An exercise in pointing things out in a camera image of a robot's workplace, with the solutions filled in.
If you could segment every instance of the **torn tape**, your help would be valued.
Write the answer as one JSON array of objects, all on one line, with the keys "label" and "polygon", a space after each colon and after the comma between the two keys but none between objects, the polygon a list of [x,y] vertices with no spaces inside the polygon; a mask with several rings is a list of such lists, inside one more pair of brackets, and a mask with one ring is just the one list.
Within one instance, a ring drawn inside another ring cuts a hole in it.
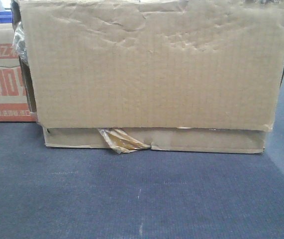
[{"label": "torn tape", "polygon": [[117,153],[130,153],[140,149],[151,148],[137,139],[132,138],[119,128],[98,128],[107,144]]}]

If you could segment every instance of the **brown cardboard box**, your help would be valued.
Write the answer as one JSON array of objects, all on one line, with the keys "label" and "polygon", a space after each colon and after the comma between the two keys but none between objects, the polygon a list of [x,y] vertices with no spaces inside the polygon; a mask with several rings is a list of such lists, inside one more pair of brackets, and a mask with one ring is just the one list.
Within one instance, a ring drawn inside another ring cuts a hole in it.
[{"label": "brown cardboard box", "polygon": [[0,121],[34,121],[12,47],[13,34],[11,24],[0,24]]},{"label": "brown cardboard box", "polygon": [[284,0],[17,2],[47,146],[106,147],[95,128],[125,128],[152,149],[263,151]]}]

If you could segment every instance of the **floor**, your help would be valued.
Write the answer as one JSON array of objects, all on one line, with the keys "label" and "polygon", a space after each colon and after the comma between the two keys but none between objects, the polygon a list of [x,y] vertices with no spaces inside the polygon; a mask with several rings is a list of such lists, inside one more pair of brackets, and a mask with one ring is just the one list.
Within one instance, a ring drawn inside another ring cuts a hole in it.
[{"label": "floor", "polygon": [[284,239],[284,81],[264,154],[46,148],[0,123],[0,239]]}]

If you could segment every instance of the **box flap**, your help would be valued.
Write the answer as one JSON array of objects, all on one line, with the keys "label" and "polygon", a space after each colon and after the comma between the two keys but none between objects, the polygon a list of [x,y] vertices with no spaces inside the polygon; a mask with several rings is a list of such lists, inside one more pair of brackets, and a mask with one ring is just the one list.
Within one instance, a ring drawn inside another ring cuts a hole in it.
[{"label": "box flap", "polygon": [[47,128],[272,128],[284,0],[22,0],[20,10]]}]

